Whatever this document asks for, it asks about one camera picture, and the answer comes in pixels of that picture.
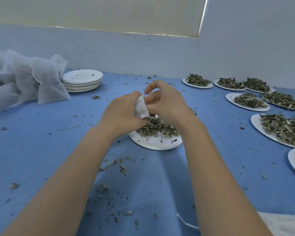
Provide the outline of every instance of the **white fabric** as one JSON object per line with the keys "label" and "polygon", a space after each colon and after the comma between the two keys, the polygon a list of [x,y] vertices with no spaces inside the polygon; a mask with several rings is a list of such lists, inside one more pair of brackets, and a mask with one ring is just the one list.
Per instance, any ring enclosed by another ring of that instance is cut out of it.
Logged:
{"label": "white fabric", "polygon": [[0,52],[0,111],[28,101],[44,104],[71,99],[61,83],[67,63],[59,55],[43,59],[12,50]]}
{"label": "white fabric", "polygon": [[140,119],[149,117],[148,109],[145,106],[143,95],[141,95],[134,104],[134,116]]}
{"label": "white fabric", "polygon": [[[274,236],[295,236],[295,215],[280,215],[258,212]],[[186,223],[179,213],[176,214],[186,226],[199,227]]]}

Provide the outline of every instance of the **twig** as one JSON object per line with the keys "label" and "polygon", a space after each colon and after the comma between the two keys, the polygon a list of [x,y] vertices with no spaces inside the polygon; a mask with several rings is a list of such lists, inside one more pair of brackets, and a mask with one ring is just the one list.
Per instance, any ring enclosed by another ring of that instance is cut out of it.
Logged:
{"label": "twig", "polygon": [[59,129],[58,131],[69,130],[69,129],[76,128],[76,127],[80,127],[80,126],[81,126],[81,125],[79,125],[79,126],[75,126],[75,127],[66,128],[66,129]]}

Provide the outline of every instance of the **person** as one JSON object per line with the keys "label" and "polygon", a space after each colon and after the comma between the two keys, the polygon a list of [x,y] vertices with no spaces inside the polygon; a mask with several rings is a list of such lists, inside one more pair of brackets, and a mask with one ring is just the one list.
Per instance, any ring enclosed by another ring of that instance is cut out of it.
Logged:
{"label": "person", "polygon": [[[271,236],[181,93],[158,79],[147,86],[145,94],[149,94],[144,99],[149,113],[176,127],[184,142],[201,235]],[[1,236],[76,235],[110,144],[147,123],[147,119],[134,117],[139,96],[141,93],[134,91],[108,105],[99,123],[88,130]]]}

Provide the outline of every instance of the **forearm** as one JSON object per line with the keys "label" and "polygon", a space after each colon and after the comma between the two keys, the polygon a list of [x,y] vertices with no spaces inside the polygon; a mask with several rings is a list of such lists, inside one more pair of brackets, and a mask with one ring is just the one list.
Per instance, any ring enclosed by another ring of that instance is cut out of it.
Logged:
{"label": "forearm", "polygon": [[89,191],[113,140],[100,128],[89,130],[2,236],[75,235]]}
{"label": "forearm", "polygon": [[270,236],[198,119],[179,132],[184,142],[201,235]]}

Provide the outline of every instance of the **table surface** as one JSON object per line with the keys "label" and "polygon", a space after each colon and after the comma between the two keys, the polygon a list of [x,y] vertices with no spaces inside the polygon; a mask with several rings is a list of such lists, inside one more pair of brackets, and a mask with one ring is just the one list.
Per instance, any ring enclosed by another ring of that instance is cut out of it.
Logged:
{"label": "table surface", "polygon": [[[147,83],[156,79],[104,73],[100,87],[71,93],[71,100],[44,105],[24,103],[1,112],[0,232],[63,163],[85,132],[98,123],[112,99],[134,90],[143,93]],[[232,91],[217,86],[195,88],[179,79],[164,80],[182,93],[191,108],[196,108],[197,117],[205,123],[221,156],[256,210],[295,214],[295,170],[287,159],[291,148],[254,128],[250,117],[259,112],[227,101],[225,95]],[[276,90],[295,97],[295,89]],[[94,95],[101,98],[91,99]],[[295,111],[274,105],[266,113],[278,111],[295,118]],[[81,126],[58,131],[78,125]],[[179,212],[186,222],[198,225],[183,144],[171,150],[155,151],[137,145],[128,135],[122,136],[113,142],[105,157],[109,161],[102,166],[127,156],[131,158],[123,162],[126,176],[118,165],[98,173],[94,186],[104,183],[112,192],[100,199],[92,188],[85,209],[85,213],[92,214],[88,217],[84,214],[77,235],[199,235],[198,230],[185,226],[176,216]],[[9,190],[12,182],[20,187]],[[129,210],[135,214],[124,216]],[[118,211],[120,217],[115,223],[114,216],[109,214]],[[138,230],[135,220],[139,221]]]}

